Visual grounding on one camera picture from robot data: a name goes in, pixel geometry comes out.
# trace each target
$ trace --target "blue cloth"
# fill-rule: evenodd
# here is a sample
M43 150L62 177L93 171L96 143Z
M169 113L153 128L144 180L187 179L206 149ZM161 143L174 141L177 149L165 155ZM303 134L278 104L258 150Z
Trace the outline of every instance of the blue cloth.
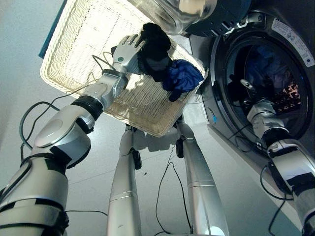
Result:
M186 60L174 60L167 70L167 78L163 81L163 89L173 91L170 101L176 101L183 92L192 91L203 80L200 71Z

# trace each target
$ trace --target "machine label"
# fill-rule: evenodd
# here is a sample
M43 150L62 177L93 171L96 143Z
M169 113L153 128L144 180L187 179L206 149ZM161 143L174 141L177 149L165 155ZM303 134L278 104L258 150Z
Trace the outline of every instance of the machine label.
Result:
M282 23L277 18L274 19L271 29L279 34L281 34L287 41L289 41L296 51L300 54L301 58L304 61L306 67L315 65L315 60L307 48L302 39L294 32L291 27Z

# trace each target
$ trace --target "gray floor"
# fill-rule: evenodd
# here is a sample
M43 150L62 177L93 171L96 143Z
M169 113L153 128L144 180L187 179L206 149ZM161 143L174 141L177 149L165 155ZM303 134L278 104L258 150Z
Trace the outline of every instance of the gray floor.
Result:
M0 186L5 186L19 167L21 141L18 126L25 110L37 101L50 101L62 95L40 78L42 59L37 56L61 2L62 0L6 0L0 3ZM62 107L71 101L72 98L65 98L56 104ZM43 109L30 115L26 121L26 129ZM189 104L185 111L187 116L189 111L190 114L195 114L195 109L196 104ZM52 111L39 122L35 133L51 114ZM268 224L276 206L209 135L203 116L191 116L188 119L194 124L193 130L198 143L217 182L230 234L268 235ZM67 172L67 209L108 211L111 181L124 124L102 115L94 130L90 134L93 148L89 156ZM138 144L143 168L136 173L142 232L145 236L152 236L160 231L155 219L158 183L170 155L170 148L175 143L176 134L174 129L170 130L164 142L150 136L144 138L141 133L138 135L139 140L145 140ZM172 160L186 190L184 161L175 157L174 153L173 156ZM166 174L161 188L157 213L163 226L170 232L189 232L179 183L171 170ZM67 231L70 236L106 234L107 219L101 214L69 213L69 218L70 226ZM275 221L273 231L278 236L300 235L282 213Z

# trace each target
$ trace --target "wire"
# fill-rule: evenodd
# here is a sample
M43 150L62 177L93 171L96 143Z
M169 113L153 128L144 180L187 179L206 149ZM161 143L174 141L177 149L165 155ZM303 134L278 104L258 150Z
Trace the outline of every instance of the wire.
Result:
M234 135L236 135L237 133L241 132L244 128L246 128L247 126L249 126L251 123L248 123L247 125L243 126L243 128L239 129L237 132L235 132L231 137L228 138L228 140L230 140Z
M27 161L27 166L25 170L17 177L17 179L5 190L2 192L0 196L0 203L4 200L4 198L7 196L7 194L21 181L21 179L29 172L29 170L32 167L32 162Z
M157 236L157 235L162 234L162 233L167 233L167 232L166 231L161 231L161 232L156 233L154 236Z
M160 221L159 221L159 219L158 219L157 209L158 209L158 199L159 199L159 193L160 193L161 184L162 184L162 181L163 181L163 179L164 179L164 177L165 177L165 174L166 174L166 172L167 172L167 170L168 170L168 167L169 167L171 164L172 164L172 166L173 166L173 170L174 170L174 172L175 172L175 174L176 174L176 176L177 176L177 179L178 179L178 181L179 181L179 183L180 183L180 185L181 185L182 196L183 196L183 202L184 202L184 207L185 207L186 219L187 219L189 228L191 229L191 224L190 224L190 221L189 221L188 212L187 212L187 207L186 207L186 200L185 200L183 185L182 185L181 179L179 178L179 175L178 175L178 173L177 173L177 171L176 171L176 169L175 169L174 163L173 163L173 162L170 162L170 159L171 159L171 156L172 156L172 152L173 152L173 150L174 150L174 147L175 147L175 145L174 145L173 148L172 148L172 151L171 151L170 156L169 156L168 161L167 161L166 169L165 169L165 171L164 171L164 174L163 174L162 179L161 179L161 181L160 181L160 183L159 183L159 186L158 186L157 202L156 202L156 218L157 218L158 224L160 225L160 227L161 227L162 230L163 230L163 232L160 232L160 233L167 233L167 234L171 234L171 233L168 232L168 231L166 231L166 230L164 229L164 227L162 226L162 224L160 223Z
M277 215L279 214L281 208L284 206L285 204L285 200L282 202L282 204L280 205L280 207L277 209L276 213L274 214L274 216L272 217L272 220L270 221L269 227L268 227L268 232L271 236L275 236L272 232L271 232L271 227L275 222L275 219L277 217Z
M244 153L247 153L247 152L252 151L252 147L250 147L249 150L243 150L243 149L241 149L241 147L239 146L239 144L238 144L238 142L237 142L237 139L238 139L238 138L244 139L244 140L246 140L246 141L249 141L249 140L248 140L247 138L242 137L242 136L235 136L235 138L234 138L235 144L236 144L236 147L237 147L239 150L241 150L241 151L244 152Z
M174 147L175 147L175 145L172 147L171 153L170 153L169 158L168 158L168 160L167 160L167 165L166 165L164 174L163 174L163 176L162 176L162 178L161 178L161 181L159 182L158 192L157 192L157 203L156 203L156 218L157 218L157 222L158 222L158 224L160 225L161 229L162 229L164 232L166 232L167 234L170 234L170 232L166 231L166 230L164 229L164 227L162 226L162 224L160 223L160 221L158 220L158 213L157 213L157 211L158 211L158 198L159 198L159 192L160 192L160 189L161 189L161 184L162 184L162 181L163 181L164 176L165 176L165 174L166 174L169 161L170 161L171 156L172 156L172 153L173 153L173 151L174 151Z
M33 133L33 131L34 131L34 128L35 128L35 125L36 125L36 122L38 121L38 119L41 118L41 117L48 111L48 109L49 109L50 107L52 107L52 108L55 109L56 111L59 111L59 108L57 108L57 107L55 107L55 106L53 105L53 103L54 103L56 100L58 100L58 99L60 99L60 98L67 97L67 96L70 96L70 95L73 95L74 93L80 91L81 89L86 88L88 85L90 85L90 83L88 83L87 85L82 86L81 88L79 88L79 89L77 89L77 90L75 90L75 91L73 91L73 92L71 92L71 93L69 93L69 94L66 94L66 95L63 95L63 96L60 96L60 97L56 97L54 100L52 100L51 103L49 103L49 102L44 102L44 101L35 103L34 105L32 105L32 106L24 113L24 115L23 115L23 117L22 117L22 119L21 119L21 121L20 121L20 129L19 129L20 137L21 137L21 139L22 139L22 141L23 141L23 143L22 143L21 146L20 146L21 161L24 159L24 151L23 151L24 145L26 145L29 149L32 149L32 146L28 143L28 140L30 139L30 137L31 137L31 135L32 135L32 133ZM34 120L33 125L32 125L32 127L31 127L31 131L30 131L29 135L27 136L27 138L25 139L24 134L23 134L23 126L24 126L25 119L26 119L27 115L31 112L32 109L34 109L36 106L41 105L41 104L46 104L46 105L48 105L48 107Z
M66 210L65 212L97 212L97 213L101 213L101 214L108 216L107 213L105 213L103 211L99 211L99 210Z
M25 122L25 119L26 117L28 116L28 114L31 112L31 110L33 110L35 107L37 107L38 105L40 104L46 104L48 105L49 107L52 107L53 109L55 109L56 111L59 111L60 109L55 107L54 105L52 105L51 103L49 102L37 102L35 103L34 105L32 105L30 108L27 109L27 111L24 113L24 115L22 116L22 119L21 119L21 122L20 122L20 128L19 128L19 131L20 131L20 137L23 141L23 143L29 148L29 149L32 149L32 146L28 143L28 141L25 139L24 137L24 134L23 134L23 125L24 125L24 122Z
M213 120L213 124L217 123L217 117L215 116L214 112L210 109L210 107L207 107L209 109L209 111L212 114L212 120Z
M263 175L263 173L265 172L266 169L267 169L267 165L266 165L264 168L262 168L262 170L261 170L261 172L260 172L260 184L261 184L262 188L266 191L266 193L268 193L271 197L274 197L274 198L276 198L276 199L278 199L278 200L293 201L293 198L286 198L286 194L284 194L284 198L280 198L280 197L278 197L278 196L276 196L276 195L273 195L271 192L269 192L269 191L266 189L266 187L264 186L264 184L263 184L263 182L262 182L262 175Z
M103 67L102 65L98 62L98 60L102 61L103 63L105 63L106 65L108 65L110 68L112 68L113 70L116 70L110 63L108 63L108 61L103 60L102 58L92 55L92 58L97 62L97 64L99 65L100 69L103 71Z

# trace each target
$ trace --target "white wicker basket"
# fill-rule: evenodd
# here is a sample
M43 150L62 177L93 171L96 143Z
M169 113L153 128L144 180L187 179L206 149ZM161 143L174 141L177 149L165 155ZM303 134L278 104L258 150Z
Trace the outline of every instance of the white wicker basket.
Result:
M105 52L110 52L125 35L139 33L147 22L150 19L127 0L68 0L40 70L42 79L66 93L94 83L101 70L92 55L111 63L111 55ZM169 55L172 59L190 61L205 74L202 64L174 41ZM151 76L127 77L127 88L106 114L158 137L169 130L195 92L170 102L170 92L163 90L161 83Z

